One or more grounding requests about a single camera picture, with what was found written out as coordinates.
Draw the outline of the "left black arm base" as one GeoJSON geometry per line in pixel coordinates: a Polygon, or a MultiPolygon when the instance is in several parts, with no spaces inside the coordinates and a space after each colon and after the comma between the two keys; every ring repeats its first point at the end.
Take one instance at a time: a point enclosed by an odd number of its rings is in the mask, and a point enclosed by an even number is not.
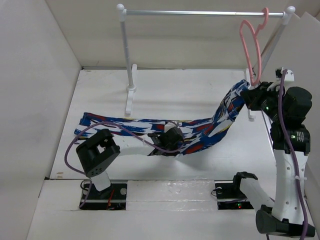
{"type": "Polygon", "coordinates": [[[122,211],[126,209],[127,181],[112,181],[111,188],[99,192],[93,184],[90,188],[90,182],[88,180],[83,180],[80,183],[80,188],[80,210],[122,211]]]}

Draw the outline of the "blue patterned trousers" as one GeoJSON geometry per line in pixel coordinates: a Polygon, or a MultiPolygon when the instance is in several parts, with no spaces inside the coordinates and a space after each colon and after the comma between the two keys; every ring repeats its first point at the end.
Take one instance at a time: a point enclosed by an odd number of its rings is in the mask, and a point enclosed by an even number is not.
{"type": "Polygon", "coordinates": [[[89,139],[102,129],[108,129],[113,136],[124,139],[138,137],[138,145],[150,133],[164,133],[166,121],[179,124],[184,142],[176,156],[190,155],[206,150],[220,142],[235,122],[245,102],[241,93],[249,90],[250,84],[242,79],[233,85],[221,100],[210,118],[195,120],[137,119],[109,117],[85,112],[74,130],[80,141],[89,139]]]}

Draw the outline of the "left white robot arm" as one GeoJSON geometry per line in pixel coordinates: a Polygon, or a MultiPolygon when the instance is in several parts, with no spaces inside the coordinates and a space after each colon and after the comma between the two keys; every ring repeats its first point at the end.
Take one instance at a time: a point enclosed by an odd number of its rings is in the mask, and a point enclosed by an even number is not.
{"type": "Polygon", "coordinates": [[[85,173],[92,181],[94,192],[100,198],[107,198],[112,191],[112,183],[107,168],[118,156],[176,156],[184,142],[182,131],[172,127],[162,133],[148,133],[138,145],[139,140],[125,141],[118,146],[108,129],[102,129],[76,148],[76,153],[85,173]]]}

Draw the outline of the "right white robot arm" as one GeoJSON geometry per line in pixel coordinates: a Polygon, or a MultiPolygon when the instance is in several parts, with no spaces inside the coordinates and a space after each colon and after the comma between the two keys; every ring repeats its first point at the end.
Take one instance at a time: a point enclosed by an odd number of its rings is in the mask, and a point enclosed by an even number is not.
{"type": "Polygon", "coordinates": [[[311,151],[311,135],[303,125],[312,95],[301,87],[285,89],[279,82],[262,82],[241,94],[252,111],[263,111],[272,121],[270,136],[276,163],[276,192],[271,199],[253,173],[237,172],[231,191],[245,197],[255,210],[260,234],[288,238],[315,236],[303,205],[304,170],[311,151]]]}

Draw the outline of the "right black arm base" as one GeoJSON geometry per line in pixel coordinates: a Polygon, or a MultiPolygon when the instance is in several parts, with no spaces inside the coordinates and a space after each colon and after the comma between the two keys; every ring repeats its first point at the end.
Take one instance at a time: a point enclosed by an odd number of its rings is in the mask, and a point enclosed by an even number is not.
{"type": "Polygon", "coordinates": [[[215,180],[211,191],[217,200],[218,210],[255,210],[261,209],[261,200],[254,188],[247,184],[248,178],[238,180],[215,180]]]}

